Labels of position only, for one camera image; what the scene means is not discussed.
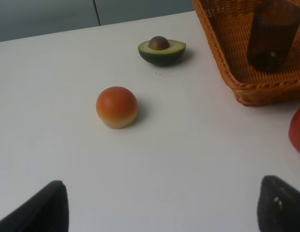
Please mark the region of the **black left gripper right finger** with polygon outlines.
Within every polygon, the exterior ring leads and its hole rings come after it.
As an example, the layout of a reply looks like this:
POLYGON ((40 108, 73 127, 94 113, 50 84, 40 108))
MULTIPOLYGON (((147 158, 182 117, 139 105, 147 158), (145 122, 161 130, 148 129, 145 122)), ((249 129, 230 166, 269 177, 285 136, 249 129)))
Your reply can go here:
POLYGON ((300 191, 275 175, 264 176, 257 222, 261 232, 300 232, 300 191))

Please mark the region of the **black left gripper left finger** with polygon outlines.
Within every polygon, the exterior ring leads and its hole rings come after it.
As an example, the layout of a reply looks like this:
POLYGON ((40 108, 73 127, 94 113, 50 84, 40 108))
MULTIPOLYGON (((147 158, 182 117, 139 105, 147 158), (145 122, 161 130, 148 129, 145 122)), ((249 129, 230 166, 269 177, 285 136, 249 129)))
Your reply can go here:
POLYGON ((51 181, 0 220, 0 232, 67 232, 69 203, 60 180, 51 181))

